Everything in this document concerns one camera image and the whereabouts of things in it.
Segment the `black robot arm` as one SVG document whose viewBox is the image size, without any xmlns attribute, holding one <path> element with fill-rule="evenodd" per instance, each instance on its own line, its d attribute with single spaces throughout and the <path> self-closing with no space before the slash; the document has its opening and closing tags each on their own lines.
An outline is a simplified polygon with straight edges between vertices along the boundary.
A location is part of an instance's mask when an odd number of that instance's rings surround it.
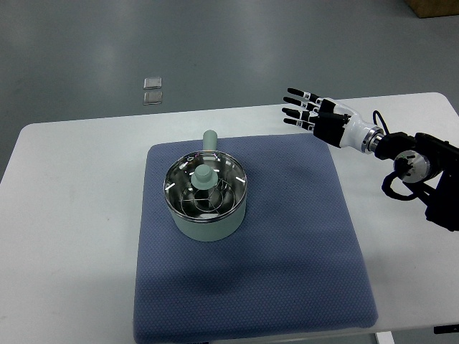
<svg viewBox="0 0 459 344">
<path fill-rule="evenodd" d="M 458 148 L 426 133 L 379 134 L 369 150 L 393 161 L 382 191 L 399 201 L 421 200 L 425 217 L 449 231 L 458 230 Z"/>
</svg>

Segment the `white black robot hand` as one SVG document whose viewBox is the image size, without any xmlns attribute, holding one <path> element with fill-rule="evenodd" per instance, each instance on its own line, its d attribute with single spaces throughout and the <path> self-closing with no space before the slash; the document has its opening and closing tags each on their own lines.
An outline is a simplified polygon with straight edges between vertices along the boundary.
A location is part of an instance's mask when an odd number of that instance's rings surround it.
<svg viewBox="0 0 459 344">
<path fill-rule="evenodd" d="M 292 87 L 287 92 L 290 95 L 283 100 L 293 107 L 282 109 L 286 115 L 283 122 L 307 130 L 336 148 L 350 147 L 371 153 L 372 145 L 387 129 L 364 121 L 357 111 L 329 97 Z"/>
</svg>

